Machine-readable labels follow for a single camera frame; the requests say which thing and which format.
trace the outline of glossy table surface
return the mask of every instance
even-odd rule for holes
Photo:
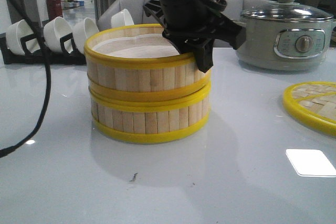
[[[335,223],[336,177],[299,175],[286,153],[319,150],[332,169],[336,140],[281,104],[286,87],[335,81],[335,70],[334,49],[316,69],[278,72],[215,48],[209,122],[179,141],[134,145],[92,125],[86,66],[52,66],[35,142],[0,159],[0,222]],[[45,83],[43,66],[0,63],[0,148],[35,126]]]

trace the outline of black rack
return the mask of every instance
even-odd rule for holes
[[[43,64],[44,56],[42,54],[41,49],[36,50],[34,52],[30,52],[27,48],[27,42],[30,40],[36,39],[36,35],[30,34],[24,36],[20,39],[22,49],[24,51],[24,55],[16,55],[12,53],[6,43],[6,34],[0,34],[0,49],[2,52],[2,57],[4,59],[4,64],[13,64],[13,63],[21,63],[21,64]],[[65,42],[71,40],[72,52],[68,52],[65,49]],[[59,40],[62,53],[52,52],[49,48],[47,57],[49,58],[50,64],[60,64],[60,65],[85,65],[86,60],[85,56],[77,49],[74,41],[74,37],[72,33],[69,33]]]

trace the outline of yellow rim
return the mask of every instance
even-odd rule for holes
[[[288,111],[289,114],[291,114],[294,118],[299,120],[300,122],[306,124],[307,126],[319,130],[321,132],[327,133],[332,136],[336,136],[336,121],[330,118],[325,118],[324,116],[321,116],[319,114],[316,114],[303,106],[299,104],[302,100],[309,100],[315,97],[320,97],[324,95],[331,95],[336,94],[336,92],[330,92],[323,95],[309,95],[308,97],[304,98],[293,98],[292,97],[292,91],[295,90],[297,87],[308,84],[308,85],[314,85],[314,84],[322,84],[322,85],[328,85],[328,86],[335,86],[335,82],[304,82],[295,84],[292,86],[289,86],[285,91],[283,95],[283,105],[285,109]]]
[[[167,100],[167,101],[157,101],[157,102],[130,102],[130,101],[121,101],[111,98],[106,98],[100,94],[97,94],[92,89],[89,88],[91,93],[91,98],[97,103],[113,108],[120,111],[128,111],[128,112],[159,112],[159,111],[168,111],[175,110],[184,107],[188,107],[190,105],[196,104],[202,101],[205,97],[207,97],[210,93],[211,83],[209,82],[207,85],[202,87],[195,93],[192,93],[188,96]]]
[[[162,57],[162,58],[121,58],[113,57],[101,54],[89,48],[88,44],[96,39],[97,37],[112,33],[118,30],[133,29],[133,28],[146,28],[146,27],[161,27],[159,24],[140,24],[132,26],[124,26],[113,29],[107,29],[101,31],[90,38],[88,38],[84,45],[84,54],[88,60],[94,63],[99,63],[106,66],[116,67],[116,68],[126,68],[126,69],[153,69],[153,68],[166,68],[166,67],[176,67],[180,65],[185,65],[190,62],[194,62],[195,58],[193,53],[189,52],[186,54]]]
[[[198,131],[200,128],[202,128],[209,118],[209,112],[197,123],[181,129],[177,131],[172,132],[166,132],[166,133],[158,133],[158,134],[134,134],[134,133],[125,133],[121,131],[113,130],[101,123],[99,123],[95,118],[93,118],[93,122],[97,126],[97,128],[103,132],[105,135],[110,136],[112,138],[116,138],[119,140],[123,140],[130,143],[139,143],[139,144],[155,144],[155,143],[164,143],[169,141],[178,140],[181,138],[184,138],[186,136],[189,136],[196,131]]]
[[[131,101],[131,102],[156,102],[164,100],[173,100],[180,97],[185,97],[189,94],[196,92],[197,90],[204,87],[210,80],[210,71],[201,78],[200,80],[194,82],[191,85],[187,85],[182,88],[155,91],[155,92],[130,92],[121,91],[106,88],[95,83],[89,76],[90,88],[94,93],[97,93],[103,97],[114,98],[116,100]]]

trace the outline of stacked steamer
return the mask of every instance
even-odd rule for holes
[[[124,26],[85,44],[91,112],[104,134],[132,143],[186,137],[208,119],[210,71],[198,70],[158,24]]]

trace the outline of white cup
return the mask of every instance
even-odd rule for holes
[[[134,25],[134,22],[130,12],[127,9],[124,9],[111,17],[112,28],[131,25]]]
[[[99,29],[91,18],[85,18],[81,22],[75,24],[72,29],[73,39],[77,49],[84,54],[85,41],[92,35],[99,32]]]
[[[33,31],[24,19],[10,25],[6,31],[7,47],[16,55],[25,55],[20,39],[30,34],[33,34]],[[40,49],[37,39],[27,41],[26,46],[30,52]]]
[[[46,44],[53,52],[62,52],[59,39],[72,32],[68,22],[62,17],[56,17],[44,26],[43,33]],[[64,43],[64,47],[68,52],[72,52],[71,40]]]

